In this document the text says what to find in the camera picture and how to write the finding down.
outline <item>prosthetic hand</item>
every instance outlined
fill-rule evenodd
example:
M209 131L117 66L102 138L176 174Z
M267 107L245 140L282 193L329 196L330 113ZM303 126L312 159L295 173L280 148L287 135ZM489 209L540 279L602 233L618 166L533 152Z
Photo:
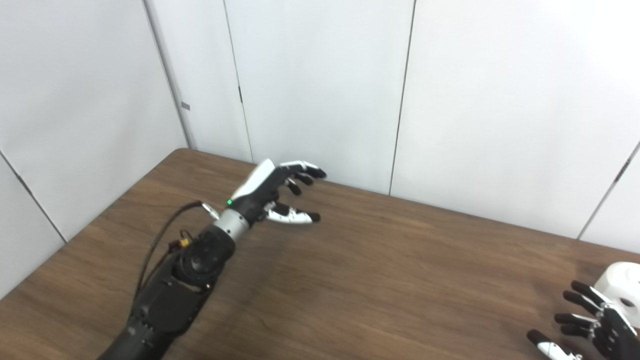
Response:
M565 291L564 299L582 306L596 318L556 314L556 322L562 324L560 331L565 335L588 339L607 360L640 359L640 340L637 338L636 330L611 300L579 281L573 281L571 287L576 292ZM553 360L582 359L580 354L574 354L566 347L551 342L540 331L531 330L527 337Z
M272 220L290 224L307 224L320 220L317 213L306 213L277 202L278 187L285 185L293 194L302 191L295 179L305 185L313 184L313 178L324 178L319 167L306 161L282 163L276 167L269 159L264 160L247 177L244 183L227 201L227 209L236 211L252 226L256 221Z
M265 160L234 192L221 215L202 202L180 208L154 244L159 242L171 221L187 209L201 206L216 221L196 238L176 241L170 246L142 286L143 270L127 325L99 360L161 359L173 341L189 329L213 291L225 263L235 252L236 241L254 223L264 219L289 224L320 220L317 213L278 203L278 187L287 186L300 195L294 179L311 185L313 178L325 176L319 167L304 161L276 167L271 160Z

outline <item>wood grain surface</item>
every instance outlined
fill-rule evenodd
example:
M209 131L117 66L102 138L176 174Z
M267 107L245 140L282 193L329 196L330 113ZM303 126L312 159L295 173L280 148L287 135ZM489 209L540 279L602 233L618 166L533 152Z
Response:
M167 157L0 301L0 359L95 359L124 326L156 231L192 200L221 209L252 167L184 149ZM562 299L570 281L640 262L327 181L281 193L322 221L256 224L166 359L544 359L525 333L559 340L553 314L584 313ZM192 210L165 243L209 221Z

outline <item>black cable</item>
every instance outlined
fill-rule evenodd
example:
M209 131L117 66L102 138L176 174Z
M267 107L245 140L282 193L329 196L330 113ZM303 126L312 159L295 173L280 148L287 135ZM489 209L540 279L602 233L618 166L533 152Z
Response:
M154 266L153 269L151 269L151 271L149 272L149 274L147 275L147 278L144 280L142 286L140 287L141 289L144 288L147 283L149 282L149 279L151 279L153 277L153 275L156 273L156 270L158 270L158 268L160 267L160 265L162 265L166 259L166 257L169 255L169 252L165 252L162 257L160 258L160 260L157 261L156 265Z
M143 279L145 277L145 272L147 271L147 266L149 265L149 261L151 260L151 255L153 255L154 250L156 249L156 247L160 243L160 240L162 240L162 238L164 236L164 233L169 228L169 226L171 226L173 221L180 216L180 214L182 214L183 212L185 212L185 211L187 211L189 209L198 208L200 206L202 206L202 201L194 201L194 202L190 202L189 204L186 204L185 206L183 206L180 209L178 209L169 218L169 220L167 220L167 222L164 224L162 229L160 229L160 231L156 235L156 238L154 238L154 241L151 243L151 248L149 248L149 251L147 252L147 256L145 256L145 260L142 262L142 269L140 270L140 275L138 276L138 283L136 285L136 291L133 294L133 302L131 304L131 311L133 311L133 303L136 302L136 299L138 298L138 294L140 293L140 288L142 287L142 281L143 281Z

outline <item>white wall panel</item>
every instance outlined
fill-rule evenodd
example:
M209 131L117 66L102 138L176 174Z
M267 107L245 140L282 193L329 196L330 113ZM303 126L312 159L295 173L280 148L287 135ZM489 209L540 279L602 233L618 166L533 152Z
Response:
M635 1L418 1L392 195L576 237L640 133Z
M411 0L227 0L253 159L388 192Z
M0 299L64 241L0 157Z
M66 238L184 135L141 1L3 1L0 147Z
M580 237L640 254L640 158L636 155Z
M251 161L223 0L148 0L192 146Z

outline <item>panel seam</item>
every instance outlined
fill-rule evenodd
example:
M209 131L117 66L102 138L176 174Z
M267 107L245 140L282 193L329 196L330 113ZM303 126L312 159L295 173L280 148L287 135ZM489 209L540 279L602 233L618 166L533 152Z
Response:
M9 166L9 169L11 169L11 171L13 172L14 176L18 179L18 181L20 181L20 184L22 184L22 186L24 187L25 191L27 191L27 193L29 194L29 196L31 197L33 202L36 203L36 205L38 206L38 209L40 209L40 211L45 216L45 218L47 218L47 221L51 224L51 226L56 231L58 236L60 236L60 239L62 240L62 242L65 243L65 244L68 243L67 239L65 239L65 237L62 235L62 233L60 232L60 230L58 229L56 224L54 224L53 220L51 220L51 217L49 217L49 214L47 214L47 212L44 211L44 208L42 207L42 205L40 205L40 202L38 201L38 199L36 199L35 195L33 195L33 192L31 191L31 189L29 189L27 184L24 182L24 179L18 174L18 172L13 167L13 165L9 162L9 159L6 158L6 156L4 155L4 153L2 151L0 151L0 157L2 157L4 162Z
M598 203L598 206L596 206L595 210L593 210L593 213L589 217L589 220L587 220L586 224L584 224L584 227L582 227L582 230L580 230L580 233L578 234L578 237L576 238L577 240L581 240L582 236L587 231L587 228L589 227L589 225L591 225L593 219L596 217L596 215L600 211L600 208L602 207L604 202L607 200L607 198L610 196L610 194L613 191L613 189L616 187L616 185L620 181L620 178L622 177L622 174L624 174L625 171L627 171L627 167L629 166L631 161L633 161L633 159L635 158L635 156L636 156L636 154L637 154L639 149L640 149L640 142L638 142L636 144L636 147L631 152L631 155L629 156L629 158L625 161L625 163L620 168L620 171L618 172L618 174L616 175L616 178L613 180L613 182L611 183L611 185L607 189L607 192L605 192L604 196L602 197L602 199L600 199L600 202Z
M409 42L406 46L406 60L404 62L404 78L402 82L402 93L400 95L400 110L398 111L398 125L396 128L396 144L394 146L394 159L391 163L391 178L389 179L389 195L391 196L391 188L394 184L394 171L396 169L396 155L398 150L398 137L400 135L400 120L402 119L402 107L404 104L404 88L406 87L406 73L409 67L409 54L411 52L411 37L413 36L413 20L415 18L415 3L417 0L413 0L413 10L411 12L411 26L409 27Z
M154 42L156 43L156 50L158 51L158 55L160 57L160 64L164 70L164 77L166 78L166 82L169 85L169 91L171 92L171 97L173 98L173 106L175 107L175 111L178 114L178 120L180 121L180 127L182 128L182 134L184 135L184 141L187 143L187 147L189 149L193 149L193 144L191 143L191 139L189 138L187 132L187 124L182 116L182 110L180 109L179 102L182 102L182 99L179 99L178 93L176 91L175 83L173 82L172 74L169 71L169 67L167 66L166 56L164 55L164 49L160 43L160 39L158 38L157 26L154 22L153 16L151 16L151 11L149 10L149 5L147 4L147 0L142 0L142 5L145 8L145 13L147 14L147 21L149 23L149 28L151 29L151 35L154 38Z
M253 160L253 149L251 147L251 136L249 136L249 125L246 122L246 111L244 110L244 101L242 98L242 90L240 86L240 76L238 75L238 65L236 62L236 49L234 48L234 39L231 36L231 23L229 22L229 14L227 11L227 0L222 0L222 4L225 7L225 18L227 20L227 31L229 32L229 42L231 43L231 55L234 58L234 68L236 70L236 81L238 83L238 94L240 94L240 105L242 106L242 115L244 118L244 129L246 131L246 141L249 143L249 154L251 155L251 162L255 163Z

